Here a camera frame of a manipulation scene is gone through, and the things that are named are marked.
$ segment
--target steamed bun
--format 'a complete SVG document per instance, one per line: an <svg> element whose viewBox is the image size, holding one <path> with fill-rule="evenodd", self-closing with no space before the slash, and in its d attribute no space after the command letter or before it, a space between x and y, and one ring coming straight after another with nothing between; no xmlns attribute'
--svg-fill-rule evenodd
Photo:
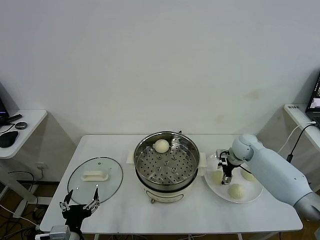
<svg viewBox="0 0 320 240"><path fill-rule="evenodd" d="M223 176L224 176L224 173L222 171L219 171L219 170L214 171L212 173L212 180L215 184L221 185Z"/></svg>
<svg viewBox="0 0 320 240"><path fill-rule="evenodd" d="M234 199L243 199L246 194L246 190L242 185L236 183L229 187L228 193Z"/></svg>
<svg viewBox="0 0 320 240"><path fill-rule="evenodd" d="M164 139L159 139L154 144L154 150L160 154L165 153L169 150L169 143Z"/></svg>
<svg viewBox="0 0 320 240"><path fill-rule="evenodd" d="M248 181L254 181L256 180L255 176L253 176L251 173L248 173L247 171L241 169L241 175Z"/></svg>

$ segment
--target white robotic arm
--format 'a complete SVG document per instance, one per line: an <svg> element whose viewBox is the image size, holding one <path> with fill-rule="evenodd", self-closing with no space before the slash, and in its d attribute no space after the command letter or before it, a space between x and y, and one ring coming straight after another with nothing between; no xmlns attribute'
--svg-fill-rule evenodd
<svg viewBox="0 0 320 240"><path fill-rule="evenodd" d="M293 206L306 219L320 221L320 196L310 189L305 175L275 151L265 148L256 136L237 137L228 153L226 159L231 170L245 162L276 199Z"/></svg>

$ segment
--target white plate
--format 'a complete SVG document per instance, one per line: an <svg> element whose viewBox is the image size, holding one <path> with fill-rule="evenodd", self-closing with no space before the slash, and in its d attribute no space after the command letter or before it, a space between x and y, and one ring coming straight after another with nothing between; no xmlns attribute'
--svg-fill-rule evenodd
<svg viewBox="0 0 320 240"><path fill-rule="evenodd" d="M256 200L262 193L264 187L261 185L258 180L248 181L241 175L241 168L236 167L232 170L232 180L229 185L221 185L216 184L212 178L212 174L214 171L217 170L218 167L218 159L216 155L213 154L207 158L207 165L208 167L205 170L204 178L206 183L209 185L212 191L214 191L219 197L237 204L249 203ZM242 199L235 199L231 197L228 193L228 188L231 184L241 184L245 189L245 195Z"/></svg>

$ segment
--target cable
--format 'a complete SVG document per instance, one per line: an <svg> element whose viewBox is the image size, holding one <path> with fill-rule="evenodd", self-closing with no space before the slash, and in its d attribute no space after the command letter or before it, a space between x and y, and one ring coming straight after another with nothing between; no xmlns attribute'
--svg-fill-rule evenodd
<svg viewBox="0 0 320 240"><path fill-rule="evenodd" d="M5 130L5 131L1 131L0 132L0 134L4 134L4 133L6 133L6 132L8 132L10 129L12 129L13 127L14 127L14 123L10 123L10 125L11 125L11 127L9 127L7 130Z"/></svg>
<svg viewBox="0 0 320 240"><path fill-rule="evenodd" d="M35 196L35 197L36 197L35 208L34 208L32 211L30 211L30 212L27 212L27 213L23 214L23 215L22 215L22 217L27 216L27 215L29 215L29 214L32 214L34 211L36 211L36 210L37 210L38 202L39 202L39 198L38 198L37 196Z"/></svg>
<svg viewBox="0 0 320 240"><path fill-rule="evenodd" d="M0 204L0 207L2 207L3 209L7 210L8 212L10 212L10 213L12 213L12 214L15 214L13 211L10 211L9 209L7 209L7 208L5 208L4 206L2 206L1 204ZM29 219L26 219L26 218L24 218L24 217L22 217L22 216L19 216L19 218L24 219L24 220L32 223L33 225L37 226L37 224L35 224L33 221L30 221Z"/></svg>
<svg viewBox="0 0 320 240"><path fill-rule="evenodd" d="M35 181L33 184L36 184L37 182L39 182L41 179L44 178L44 169L43 168L38 168L38 169L41 170L41 177L37 181Z"/></svg>
<svg viewBox="0 0 320 240"><path fill-rule="evenodd" d="M280 149L279 149L279 151L277 152L277 154L280 153L280 151L285 147L285 145L286 145L286 144L288 143L288 141L289 141L289 138L292 136L292 134L294 133L294 131L295 131L296 129L298 129L300 126L305 125L305 124L311 124L311 125L313 125L313 124L315 124L315 123L316 123L315 121L309 121L309 122L301 123L301 124L299 124L298 126L296 126L296 127L292 130L292 132L290 133L290 135L288 136L288 138L286 139L286 141L284 142L284 144L282 145L282 147L280 147Z"/></svg>
<svg viewBox="0 0 320 240"><path fill-rule="evenodd" d="M6 222L4 222L4 223L2 223L1 225L0 225L0 229L5 225L5 224L7 224L7 223L13 223L13 224L15 224L16 222L15 221L6 221Z"/></svg>
<svg viewBox="0 0 320 240"><path fill-rule="evenodd" d="M4 238L9 237L9 236L11 236L11 235L13 235L13 234L20 233L20 232L22 232L22 231L24 231L24 230L27 230L27 229L30 229L30 228L33 228L33 226L27 226L27 227L22 228L22 229L20 229L20 230L18 230L18 231L15 231L15 232L13 232L13 233L10 233L10 234L8 234L8 235L5 235L5 236L1 237L0 239L4 239Z"/></svg>
<svg viewBox="0 0 320 240"><path fill-rule="evenodd" d="M252 174L250 171L248 171L247 169L245 169L243 166L239 166L240 168L242 168L243 170L245 170L247 173Z"/></svg>
<svg viewBox="0 0 320 240"><path fill-rule="evenodd" d="M229 154L229 151L222 151L222 152L220 152L219 160L221 160L222 154Z"/></svg>
<svg viewBox="0 0 320 240"><path fill-rule="evenodd" d="M144 238L144 239L148 240L148 238L146 238L145 236L142 236L142 235L139 235L139 234L136 234L136 236L139 236L141 238Z"/></svg>
<svg viewBox="0 0 320 240"><path fill-rule="evenodd" d="M8 174L15 174L15 173L25 173L25 174L30 174L32 176L32 185L34 184L35 182L35 176L29 172L29 171L10 171L8 172Z"/></svg>
<svg viewBox="0 0 320 240"><path fill-rule="evenodd" d="M295 144L294 144L294 147L292 148L290 154L286 157L286 160L287 160L289 163L291 163L292 158L294 157L294 155L293 155L292 153L293 153L294 150L296 149L296 146L297 146L297 144L298 144L298 142L299 142L302 134L304 133L304 131L305 131L308 127L314 126L314 125L316 125L316 124L314 123L314 124L310 124L310 125L308 125L308 126L305 126L304 129L302 129L302 131L300 132L300 134L299 134L299 136L298 136L298 139L296 140L296 142L295 142Z"/></svg>
<svg viewBox="0 0 320 240"><path fill-rule="evenodd" d="M48 209L48 206L44 206L44 205L34 208L34 210L32 211L32 219L35 221L42 220L46 214L47 209Z"/></svg>
<svg viewBox="0 0 320 240"><path fill-rule="evenodd" d="M41 230L36 230L35 227L31 227L25 230L23 235L26 237L27 240L35 240L36 235L40 233L43 233L43 232Z"/></svg>
<svg viewBox="0 0 320 240"><path fill-rule="evenodd" d="M199 237L203 237L203 236L205 236L205 235L207 235L207 234L197 235L197 236L192 236L192 235L191 235L191 237L192 237L192 238L199 238ZM185 240L185 239L188 239L188 238L189 238L189 235L188 235L187 237L185 237L185 238L180 238L180 239L178 239L178 240Z"/></svg>
<svg viewBox="0 0 320 240"><path fill-rule="evenodd" d="M12 226L10 229L8 229L9 224L7 224L7 225L5 226L4 236L7 235L7 234L11 231L11 229L13 229L17 224L20 226L20 229L22 229L22 224L21 224L20 222L18 222L18 221L14 222L13 226Z"/></svg>

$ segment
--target power cord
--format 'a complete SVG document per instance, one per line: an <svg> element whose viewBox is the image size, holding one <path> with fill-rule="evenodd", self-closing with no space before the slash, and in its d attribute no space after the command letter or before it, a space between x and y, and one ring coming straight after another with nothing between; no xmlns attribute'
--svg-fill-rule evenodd
<svg viewBox="0 0 320 240"><path fill-rule="evenodd" d="M220 153L219 160L221 160L222 154L229 154L229 151L222 151L222 152Z"/></svg>
<svg viewBox="0 0 320 240"><path fill-rule="evenodd" d="M247 173L252 174L250 171L248 171L247 169L245 169L243 166L239 166L241 169L245 170Z"/></svg>
<svg viewBox="0 0 320 240"><path fill-rule="evenodd" d="M36 221L37 224L39 224L38 221L42 220L46 214L46 211L48 209L48 206L41 205L34 208L32 211L32 219Z"/></svg>
<svg viewBox="0 0 320 240"><path fill-rule="evenodd" d="M286 157L286 160L287 160L289 163L291 163L292 158L294 157L293 152L294 152L294 150L296 149L296 146L297 146L297 144L298 144L298 142L299 142L302 134L304 133L304 131L305 131L308 127L310 127L310 126L316 126L316 125L317 125L316 123L313 123L313 124L310 124L310 125L308 125L308 126L305 126L305 127L302 129L302 131L301 131L300 134L299 134L298 139L296 140L296 142L295 142L295 144L294 144L294 147L292 148L290 154Z"/></svg>
<svg viewBox="0 0 320 240"><path fill-rule="evenodd" d="M138 237L141 237L141 238L143 238L143 239L148 240L148 238L146 238L145 236L142 236L142 235L139 235L139 234L136 234L136 236L138 236Z"/></svg>
<svg viewBox="0 0 320 240"><path fill-rule="evenodd" d="M189 238L189 236L191 236L191 238L193 239L193 238L203 237L203 236L205 236L205 235L207 235L207 234L197 235L197 236L188 235L187 237L185 237L185 238L180 238L180 239L178 239L178 240L185 240L185 239L188 239L188 238Z"/></svg>
<svg viewBox="0 0 320 240"><path fill-rule="evenodd" d="M288 136L288 138L286 139L286 141L284 142L284 144L282 145L282 147L280 147L280 149L279 149L279 151L277 152L277 154L280 153L281 150L285 147L285 145L288 143L290 137L291 137L292 134L295 132L295 130L297 130L300 126L305 125L305 124L311 124L311 125L313 125L313 124L316 124L316 122L315 122L315 121L309 121L309 122L301 123L301 124L299 124L298 126L296 126L296 127L292 130L292 132L290 133L290 135Z"/></svg>
<svg viewBox="0 0 320 240"><path fill-rule="evenodd" d="M0 204L0 207L2 207L3 209L7 210L9 213L15 214L13 211L10 211L10 210L7 209L6 207L2 206L1 204ZM32 223L33 225L37 226L37 224L35 224L33 221L30 221L29 219L26 219L26 218L24 218L24 217L22 217L22 216L19 216L19 218L21 218L21 219L23 219L23 220L26 220L26 221L28 221L29 223Z"/></svg>
<svg viewBox="0 0 320 240"><path fill-rule="evenodd" d="M35 182L35 176L34 176L31 172L28 172L28 171L11 171L11 172L9 172L9 174L14 174L14 173L26 173L26 174L29 174L29 175L32 177L32 183L31 183L31 186L30 186L30 188L29 188L29 191L31 191L32 186L36 183L36 182ZM42 179L42 178L43 178L43 171L41 170L41 178L40 178L40 179ZM29 212L29 213L27 213L27 214L22 215L22 217L24 217L24 216L32 213L32 215L35 215L35 216L36 216L36 217L35 217L36 219L34 219L34 220L38 223L38 219L41 218L41 217L40 217L40 214L43 212L43 207L41 206L41 207L39 207L39 209L42 209L41 212L40 212L39 214L36 213L36 211L38 210L38 208L37 208L37 206L38 206L38 201L39 201L39 199L38 199L38 197L37 197L37 198L36 198L36 208L35 208L32 212ZM3 216L3 215L1 215L1 214L0 214L0 216L3 217L3 218L5 218L5 219L7 219L7 221L6 221L4 224L2 224L2 226L6 224L6 227L5 227L5 233L4 233L3 237L0 237L0 239L5 238L6 240L8 240L8 239L14 237L15 235L17 235L17 234L19 234L19 233L20 233L21 239L23 239L22 234L23 234L23 231L25 231L24 235L26 236L26 234L27 234L27 236L26 236L27 239L30 239L30 240L31 240L31 239L34 239L34 238L35 238L35 233L38 234L38 232L39 232L38 230L36 230L36 227L35 227L35 226L29 226L29 227L23 228L23 227L22 227L22 224L19 222L20 218L18 218L17 221L14 221L15 219L12 218L12 214L11 214L10 217L6 217L6 216ZM20 225L20 228L21 228L21 229L20 229L19 231L10 233L10 231L11 231L16 225Z"/></svg>

